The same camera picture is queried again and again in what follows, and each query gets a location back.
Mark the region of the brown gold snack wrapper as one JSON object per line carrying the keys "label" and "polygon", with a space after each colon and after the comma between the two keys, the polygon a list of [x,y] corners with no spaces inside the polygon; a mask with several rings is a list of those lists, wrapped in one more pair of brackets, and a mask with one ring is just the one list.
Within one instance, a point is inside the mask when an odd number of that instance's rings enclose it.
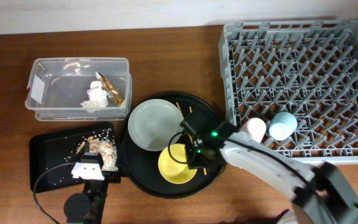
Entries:
{"label": "brown gold snack wrapper", "polygon": [[101,82],[102,89],[107,92],[107,96],[112,100],[117,106],[122,106],[124,104],[124,98],[119,94],[118,90],[113,86],[113,84],[106,79],[101,73],[95,73],[96,78]]}

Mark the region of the blue plastic cup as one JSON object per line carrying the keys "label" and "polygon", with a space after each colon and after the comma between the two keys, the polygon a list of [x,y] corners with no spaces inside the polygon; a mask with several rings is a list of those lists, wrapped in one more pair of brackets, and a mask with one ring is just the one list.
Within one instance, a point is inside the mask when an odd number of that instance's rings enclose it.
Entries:
{"label": "blue plastic cup", "polygon": [[269,126],[269,135],[277,141],[282,141],[293,134],[298,126],[295,116],[288,112],[279,112]]}

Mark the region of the pink plastic cup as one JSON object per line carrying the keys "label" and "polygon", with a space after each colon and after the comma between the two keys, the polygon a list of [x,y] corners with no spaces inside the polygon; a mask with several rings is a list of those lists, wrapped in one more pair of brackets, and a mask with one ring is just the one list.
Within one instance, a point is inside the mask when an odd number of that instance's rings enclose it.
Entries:
{"label": "pink plastic cup", "polygon": [[251,118],[241,126],[241,130],[246,132],[254,141],[261,143],[267,127],[262,119]]}

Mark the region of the grey round plate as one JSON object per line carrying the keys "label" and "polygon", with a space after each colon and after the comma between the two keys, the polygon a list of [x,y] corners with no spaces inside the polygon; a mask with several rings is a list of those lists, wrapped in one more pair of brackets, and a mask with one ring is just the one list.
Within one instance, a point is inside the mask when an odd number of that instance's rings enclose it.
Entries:
{"label": "grey round plate", "polygon": [[162,99],[146,100],[136,106],[129,116],[127,130],[133,142],[146,151],[162,151],[173,135],[181,131],[183,117],[171,102]]}

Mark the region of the wooden chopstick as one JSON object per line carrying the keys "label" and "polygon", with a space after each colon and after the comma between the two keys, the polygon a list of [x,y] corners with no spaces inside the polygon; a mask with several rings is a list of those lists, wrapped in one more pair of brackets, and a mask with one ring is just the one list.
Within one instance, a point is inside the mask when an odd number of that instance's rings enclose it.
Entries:
{"label": "wooden chopstick", "polygon": [[[180,108],[179,103],[176,102],[175,104],[176,104],[176,106],[177,106],[177,108],[178,108],[178,110],[179,110],[179,112],[180,112],[180,114],[181,114],[182,119],[184,119],[185,117],[184,117],[184,115],[183,115],[183,113],[182,113],[182,111],[181,111],[181,108]],[[193,144],[193,138],[192,138],[189,134],[187,134],[187,135],[188,135],[188,138],[189,138],[189,140],[190,140],[190,143]]]}
{"label": "wooden chopstick", "polygon": [[[192,107],[191,106],[189,106],[189,111],[190,111],[190,113],[192,113]],[[194,146],[193,138],[191,136],[189,136],[189,139],[190,139],[190,141],[192,143],[192,146]],[[203,168],[203,173],[204,173],[204,175],[208,174],[206,168]]]}

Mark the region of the white napkin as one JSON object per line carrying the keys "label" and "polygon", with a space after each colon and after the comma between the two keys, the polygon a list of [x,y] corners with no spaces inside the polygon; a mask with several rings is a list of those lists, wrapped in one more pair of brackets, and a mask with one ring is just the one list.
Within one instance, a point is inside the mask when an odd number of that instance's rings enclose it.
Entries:
{"label": "white napkin", "polygon": [[103,90],[100,81],[91,82],[87,95],[88,100],[80,103],[83,108],[103,108],[108,105],[107,92]]}

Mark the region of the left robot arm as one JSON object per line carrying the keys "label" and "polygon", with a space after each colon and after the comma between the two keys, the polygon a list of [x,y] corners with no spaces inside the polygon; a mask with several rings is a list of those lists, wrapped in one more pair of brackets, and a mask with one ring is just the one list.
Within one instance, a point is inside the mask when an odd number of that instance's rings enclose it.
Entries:
{"label": "left robot arm", "polygon": [[58,222],[41,206],[37,199],[37,188],[41,180],[49,173],[69,170],[74,179],[84,182],[84,188],[81,193],[75,193],[65,201],[63,211],[67,223],[101,223],[109,184],[121,182],[121,175],[118,171],[103,171],[103,165],[102,155],[98,152],[91,152],[90,143],[85,141],[72,162],[47,169],[35,179],[32,195],[36,206],[51,221]]}

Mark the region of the yellow bowl with food scraps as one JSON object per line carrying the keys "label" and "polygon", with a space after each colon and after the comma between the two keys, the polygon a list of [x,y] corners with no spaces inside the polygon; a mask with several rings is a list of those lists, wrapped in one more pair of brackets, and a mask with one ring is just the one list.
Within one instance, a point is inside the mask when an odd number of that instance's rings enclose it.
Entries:
{"label": "yellow bowl with food scraps", "polygon": [[[170,145],[171,155],[178,161],[186,161],[184,144]],[[175,162],[169,155],[166,147],[158,158],[158,169],[162,177],[173,184],[184,184],[189,182],[197,173],[196,169],[189,169],[186,164]]]}

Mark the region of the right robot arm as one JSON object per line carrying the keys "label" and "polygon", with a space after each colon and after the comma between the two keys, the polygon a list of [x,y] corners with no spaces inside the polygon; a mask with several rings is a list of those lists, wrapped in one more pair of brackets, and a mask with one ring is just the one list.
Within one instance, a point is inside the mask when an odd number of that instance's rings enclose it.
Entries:
{"label": "right robot arm", "polygon": [[335,165],[313,166],[290,159],[199,109],[180,125],[192,137],[188,167],[229,164],[250,172],[291,201],[293,209],[284,221],[358,223],[358,196]]}

